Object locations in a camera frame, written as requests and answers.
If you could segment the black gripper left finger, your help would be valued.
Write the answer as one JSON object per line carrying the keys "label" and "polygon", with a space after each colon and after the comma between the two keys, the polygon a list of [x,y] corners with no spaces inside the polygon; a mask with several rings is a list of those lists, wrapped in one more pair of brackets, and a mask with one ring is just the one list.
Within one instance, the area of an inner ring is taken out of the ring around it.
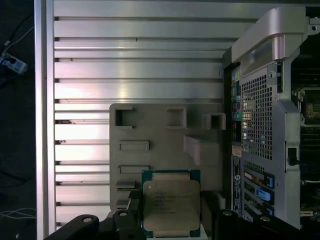
{"label": "black gripper left finger", "polygon": [[48,240],[145,240],[141,191],[132,191],[125,209],[111,212],[103,221],[95,215],[75,217],[50,234]]}

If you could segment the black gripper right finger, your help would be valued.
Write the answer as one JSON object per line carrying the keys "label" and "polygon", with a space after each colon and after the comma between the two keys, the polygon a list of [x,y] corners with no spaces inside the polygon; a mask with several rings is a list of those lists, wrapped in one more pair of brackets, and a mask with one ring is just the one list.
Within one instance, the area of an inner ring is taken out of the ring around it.
{"label": "black gripper right finger", "polygon": [[275,217],[254,214],[252,221],[220,208],[213,191],[202,191],[200,219],[210,240],[306,240],[308,233]]}

